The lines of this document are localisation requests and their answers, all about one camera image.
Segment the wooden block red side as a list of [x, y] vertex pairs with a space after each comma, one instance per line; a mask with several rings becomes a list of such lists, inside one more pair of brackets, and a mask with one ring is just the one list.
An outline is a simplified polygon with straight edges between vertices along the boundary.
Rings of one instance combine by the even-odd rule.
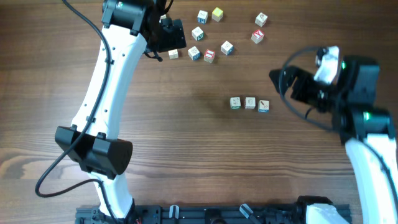
[[178, 50], [177, 49], [169, 50], [168, 53], [169, 53], [169, 59], [178, 58]]

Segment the wooden block green top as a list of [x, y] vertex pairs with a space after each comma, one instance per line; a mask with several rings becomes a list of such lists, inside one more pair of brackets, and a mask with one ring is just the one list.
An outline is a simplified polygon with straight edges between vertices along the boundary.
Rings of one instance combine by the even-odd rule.
[[194, 29], [192, 30], [192, 37], [193, 37], [196, 41], [202, 40], [202, 38], [204, 37], [204, 32], [203, 32], [203, 30], [202, 30], [199, 26], [196, 27], [196, 28], [194, 28]]

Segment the wooden block plain back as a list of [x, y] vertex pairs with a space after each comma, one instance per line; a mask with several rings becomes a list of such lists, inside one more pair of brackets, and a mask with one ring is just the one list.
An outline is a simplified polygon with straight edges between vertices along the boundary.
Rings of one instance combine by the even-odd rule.
[[255, 97], [245, 97], [244, 108], [245, 109], [254, 109], [256, 107], [256, 98]]

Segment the wooden block yellow top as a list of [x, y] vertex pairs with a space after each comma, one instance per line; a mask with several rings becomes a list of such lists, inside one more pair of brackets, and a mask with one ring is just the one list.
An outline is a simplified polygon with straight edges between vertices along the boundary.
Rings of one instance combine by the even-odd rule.
[[197, 22], [201, 24], [206, 24], [207, 19], [208, 19], [208, 12], [199, 10], [197, 15]]

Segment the wooden block red X top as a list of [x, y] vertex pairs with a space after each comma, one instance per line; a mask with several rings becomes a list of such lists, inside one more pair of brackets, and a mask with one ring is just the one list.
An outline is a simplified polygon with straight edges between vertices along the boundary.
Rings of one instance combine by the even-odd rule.
[[265, 36], [265, 33], [262, 30], [258, 29], [252, 33], [251, 40], [255, 44], [258, 44], [263, 40], [264, 36]]

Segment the wooden block green side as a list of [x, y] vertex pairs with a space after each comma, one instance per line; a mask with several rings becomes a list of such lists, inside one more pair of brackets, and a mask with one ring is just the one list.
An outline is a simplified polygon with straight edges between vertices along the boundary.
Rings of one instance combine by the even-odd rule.
[[230, 108], [232, 109], [232, 110], [236, 110], [236, 109], [240, 109], [240, 107], [241, 107], [241, 99], [240, 99], [240, 97], [231, 97], [230, 98]]

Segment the wooden block red 9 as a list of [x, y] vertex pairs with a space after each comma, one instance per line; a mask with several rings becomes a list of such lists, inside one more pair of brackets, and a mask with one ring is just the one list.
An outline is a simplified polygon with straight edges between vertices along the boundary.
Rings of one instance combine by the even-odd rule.
[[255, 24], [257, 24], [259, 27], [263, 27], [264, 24], [267, 22], [267, 18], [268, 18], [268, 16], [266, 14], [260, 12], [256, 16]]

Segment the wooden block blue D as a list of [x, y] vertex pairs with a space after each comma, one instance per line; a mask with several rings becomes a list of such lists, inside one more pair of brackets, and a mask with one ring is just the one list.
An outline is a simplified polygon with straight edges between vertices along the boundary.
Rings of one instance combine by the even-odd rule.
[[233, 44], [231, 44], [231, 43], [228, 42], [227, 40], [221, 45], [221, 51], [222, 51], [225, 55], [231, 54], [233, 50], [234, 50]]

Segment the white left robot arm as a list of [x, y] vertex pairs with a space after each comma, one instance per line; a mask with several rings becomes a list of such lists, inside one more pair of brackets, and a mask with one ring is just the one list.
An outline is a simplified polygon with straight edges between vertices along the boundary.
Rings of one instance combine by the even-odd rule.
[[95, 182], [99, 210], [109, 222], [126, 221], [134, 211], [125, 170], [132, 143], [121, 140], [121, 112], [142, 55], [186, 46], [182, 22], [165, 15], [172, 2], [105, 1], [99, 32], [100, 52], [83, 103], [69, 127], [57, 128], [56, 143]]

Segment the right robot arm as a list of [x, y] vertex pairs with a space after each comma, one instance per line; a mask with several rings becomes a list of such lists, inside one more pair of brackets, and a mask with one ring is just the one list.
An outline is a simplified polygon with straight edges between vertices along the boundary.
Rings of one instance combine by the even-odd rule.
[[296, 66], [271, 70], [270, 79], [281, 98], [331, 113], [329, 131], [340, 136], [354, 169], [366, 223], [397, 223], [396, 132], [388, 110], [374, 106], [379, 64], [358, 55], [343, 57], [337, 83], [327, 83]]

